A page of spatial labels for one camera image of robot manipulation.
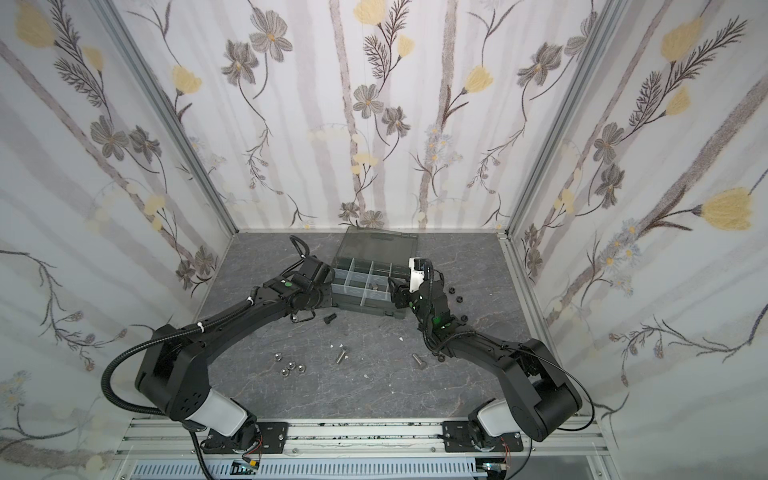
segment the floral wallpaper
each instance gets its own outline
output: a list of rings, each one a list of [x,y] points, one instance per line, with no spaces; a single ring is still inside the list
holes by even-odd
[[[603,5],[115,3],[243,229],[506,227]]]
[[[0,12],[0,476],[100,478],[101,370],[194,318],[229,235],[87,2]]]
[[[622,478],[762,478],[763,2],[630,2],[513,232]]]

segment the silver bolt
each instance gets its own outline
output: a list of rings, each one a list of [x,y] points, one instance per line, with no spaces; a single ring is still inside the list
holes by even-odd
[[[344,356],[347,354],[348,350],[345,348],[341,349],[341,353],[339,354],[339,358],[336,359],[336,364],[339,365],[342,360],[344,360]]]

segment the metal screw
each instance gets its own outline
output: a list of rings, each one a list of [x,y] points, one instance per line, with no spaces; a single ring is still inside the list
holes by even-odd
[[[341,349],[341,353],[339,354],[339,358],[336,359],[336,364],[339,365],[342,360],[344,360],[344,356],[346,356],[348,350],[345,348]]]

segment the metal bracket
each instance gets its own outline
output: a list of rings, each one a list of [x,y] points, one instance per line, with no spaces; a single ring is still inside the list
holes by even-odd
[[[503,452],[504,443],[510,452],[522,452],[523,441],[520,434],[505,433],[498,437],[496,445],[492,449],[481,450],[476,448],[469,433],[469,422],[447,421],[442,423],[442,442],[447,453],[458,452]]]
[[[283,453],[288,433],[287,422],[259,422],[261,431],[261,453]],[[232,442],[228,437],[215,430],[210,430],[208,438],[200,443],[200,448],[206,454],[230,454],[233,452]]]

